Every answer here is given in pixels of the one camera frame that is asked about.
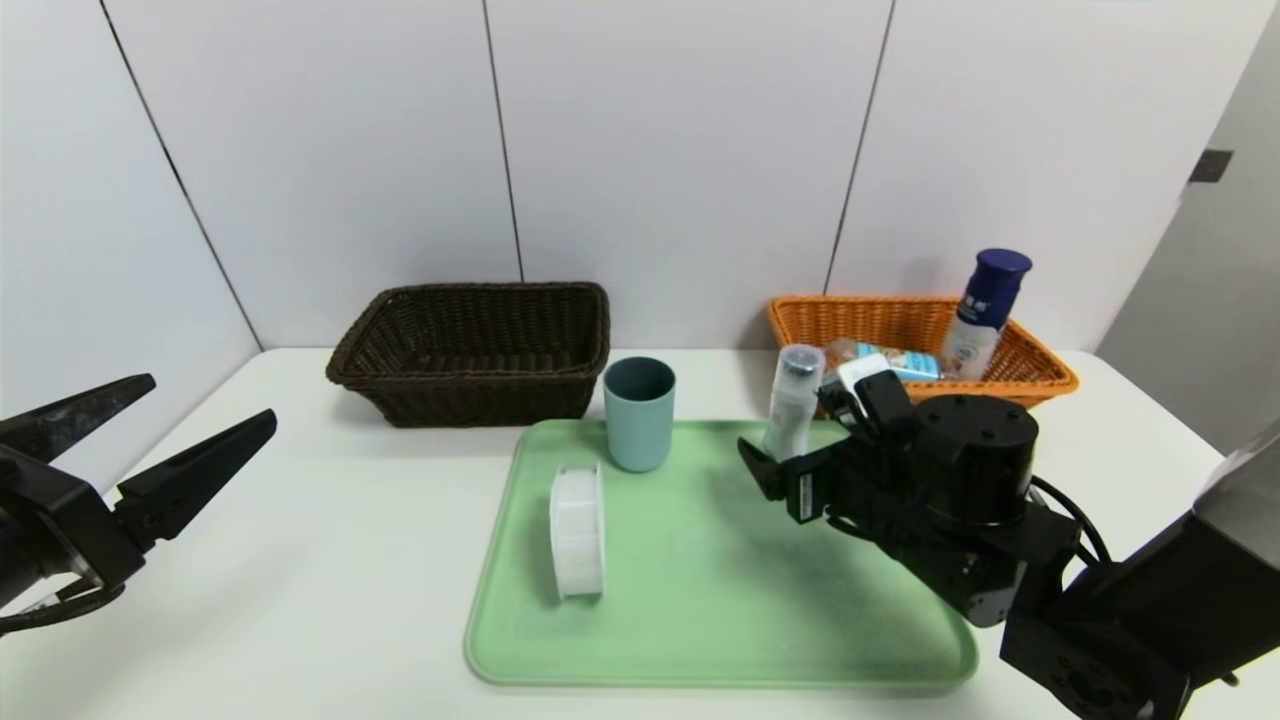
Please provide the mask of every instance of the blue plastic cup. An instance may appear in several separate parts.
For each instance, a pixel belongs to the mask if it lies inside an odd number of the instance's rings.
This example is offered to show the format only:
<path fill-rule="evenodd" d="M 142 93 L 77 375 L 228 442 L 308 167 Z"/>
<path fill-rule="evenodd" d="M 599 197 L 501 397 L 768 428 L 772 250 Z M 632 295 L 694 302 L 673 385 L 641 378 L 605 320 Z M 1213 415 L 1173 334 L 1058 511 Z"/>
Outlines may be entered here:
<path fill-rule="evenodd" d="M 627 357 L 604 370 L 609 455 L 625 470 L 648 473 L 671 455 L 676 373 L 662 360 Z"/>

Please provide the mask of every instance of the table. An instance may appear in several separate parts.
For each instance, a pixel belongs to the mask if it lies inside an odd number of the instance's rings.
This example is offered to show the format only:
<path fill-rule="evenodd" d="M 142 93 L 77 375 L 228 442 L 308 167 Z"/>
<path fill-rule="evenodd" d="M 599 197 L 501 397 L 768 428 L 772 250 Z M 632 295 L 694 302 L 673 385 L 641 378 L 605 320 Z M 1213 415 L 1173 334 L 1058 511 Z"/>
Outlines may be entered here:
<path fill-rule="evenodd" d="M 681 418 L 760 418 L 774 352 L 654 355 Z M 977 675 L 933 693 L 530 689 L 476 679 L 462 657 L 489 533 L 520 428 L 397 430 L 324 378 L 328 350 L 274 350 L 241 369 L 140 465 L 264 407 L 274 439 L 105 610 L 0 641 L 5 720 L 796 716 L 1025 720 L 1071 715 L 975 630 Z M 1185 511 L 1220 460 L 1103 361 L 1061 357 L 1080 389 L 1033 414 L 1037 473 L 1126 556 Z M 589 416 L 603 416 L 596 388 Z M 127 421 L 122 416 L 116 421 Z M 1272 653 L 1198 692 L 1188 716 L 1254 717 L 1280 700 Z"/>

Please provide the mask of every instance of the white bottle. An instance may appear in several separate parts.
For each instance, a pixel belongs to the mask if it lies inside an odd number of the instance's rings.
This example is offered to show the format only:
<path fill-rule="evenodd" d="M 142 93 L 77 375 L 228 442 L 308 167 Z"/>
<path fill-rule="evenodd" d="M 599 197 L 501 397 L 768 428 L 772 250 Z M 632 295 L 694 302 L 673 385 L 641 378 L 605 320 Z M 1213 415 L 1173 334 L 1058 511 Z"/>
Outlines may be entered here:
<path fill-rule="evenodd" d="M 764 452 L 778 462 L 809 452 L 809 423 L 826 366 L 826 355 L 812 345 L 788 345 L 778 352 L 763 442 Z"/>

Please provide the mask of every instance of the white plastic cylinder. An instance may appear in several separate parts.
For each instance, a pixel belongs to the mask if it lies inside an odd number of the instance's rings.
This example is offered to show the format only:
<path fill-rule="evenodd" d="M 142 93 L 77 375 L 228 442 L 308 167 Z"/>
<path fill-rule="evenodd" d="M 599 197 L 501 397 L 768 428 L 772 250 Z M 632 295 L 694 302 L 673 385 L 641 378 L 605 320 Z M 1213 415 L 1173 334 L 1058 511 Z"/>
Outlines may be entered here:
<path fill-rule="evenodd" d="M 818 410 L 818 386 L 827 356 L 812 345 L 788 345 L 778 352 L 769 398 L 764 452 L 778 462 L 809 452 L 809 421 Z"/>
<path fill-rule="evenodd" d="M 600 466 L 559 468 L 552 483 L 552 561 L 561 600 L 604 592 L 604 484 Z"/>

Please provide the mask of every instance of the green tray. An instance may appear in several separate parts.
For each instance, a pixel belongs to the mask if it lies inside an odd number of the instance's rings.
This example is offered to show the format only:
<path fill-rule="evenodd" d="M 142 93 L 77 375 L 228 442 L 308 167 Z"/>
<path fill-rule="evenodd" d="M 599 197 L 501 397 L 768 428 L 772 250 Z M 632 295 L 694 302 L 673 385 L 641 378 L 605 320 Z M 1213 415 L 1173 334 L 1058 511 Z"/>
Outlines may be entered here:
<path fill-rule="evenodd" d="M 525 432 L 466 634 L 483 679 L 520 685 L 867 687 L 966 680 L 964 620 L 873 544 L 797 525 L 737 456 L 764 423 L 678 421 L 671 456 L 632 474 L 604 424 Z M 845 436 L 814 423 L 810 447 Z M 561 601 L 548 502 L 559 465 L 600 462 L 603 596 Z"/>

